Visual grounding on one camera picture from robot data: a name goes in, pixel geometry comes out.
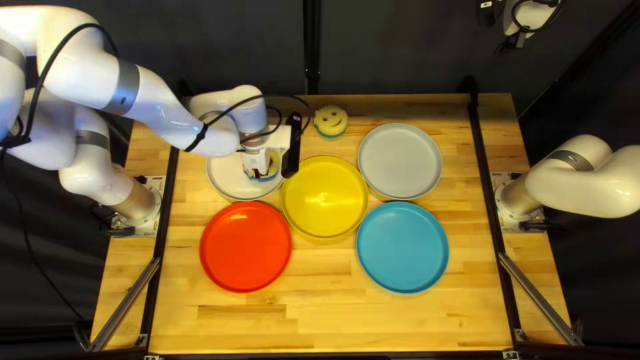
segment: wooden table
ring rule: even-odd
[[[357,167],[362,138],[387,122],[423,129],[444,159],[439,185],[412,202],[442,223],[449,266],[431,289],[396,295],[364,273],[355,255],[355,233],[318,245],[292,231],[293,251],[283,275],[250,294],[222,290],[198,260],[200,235],[213,214],[229,205],[211,186],[205,158],[180,152],[150,352],[158,354],[263,352],[379,352],[501,350],[511,335],[497,274],[470,124],[468,96],[317,95],[315,108],[334,104],[349,114],[346,132],[327,139],[310,126],[301,160],[338,156]],[[509,94],[481,94],[479,114],[492,171],[529,166]],[[168,145],[136,123],[126,169],[162,175]],[[263,201],[280,209],[280,191]],[[381,201],[370,190],[369,210]],[[568,321],[546,234],[505,235],[508,254]],[[148,263],[153,239],[112,239],[93,322],[95,336]],[[532,340],[561,340],[515,284],[522,328]],[[144,295],[120,326],[109,348],[129,346],[140,331]]]

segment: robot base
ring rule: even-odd
[[[544,233],[544,230],[523,230],[520,227],[520,222],[528,222],[532,224],[541,224],[545,221],[545,215],[542,209],[525,215],[523,217],[514,216],[506,213],[504,207],[500,203],[500,193],[502,188],[508,183],[512,182],[517,177],[512,177],[512,174],[521,174],[519,172],[491,172],[491,183],[493,186],[495,204],[498,207],[498,219],[500,220],[500,228],[502,233]]]
[[[156,198],[156,206],[147,218],[139,220],[130,220],[124,216],[117,214],[111,220],[112,229],[124,229],[126,227],[135,227],[135,233],[131,235],[114,235],[115,238],[155,238],[158,228],[158,220],[162,198],[164,195],[164,180],[166,176],[145,176],[147,183],[143,186],[148,188]]]

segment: orange plate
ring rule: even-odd
[[[271,206],[237,202],[219,211],[202,233],[200,262],[211,281],[236,293],[264,288],[291,255],[289,226]]]

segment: blue plate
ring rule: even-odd
[[[373,281],[402,294],[432,287],[449,261],[447,235],[438,220],[420,206],[402,201],[382,204],[364,218],[356,251]]]

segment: sponge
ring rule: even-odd
[[[280,170],[280,162],[278,160],[279,158],[280,157],[275,151],[269,151],[269,168],[267,169],[267,174],[261,175],[260,179],[256,178],[255,174],[247,173],[246,169],[243,169],[244,173],[249,177],[249,179],[257,181],[259,183],[266,183],[267,181],[271,181],[276,177],[276,175],[278,175],[278,171]]]
[[[347,128],[347,112],[338,106],[324,106],[316,110],[314,126],[326,138],[336,138]]]

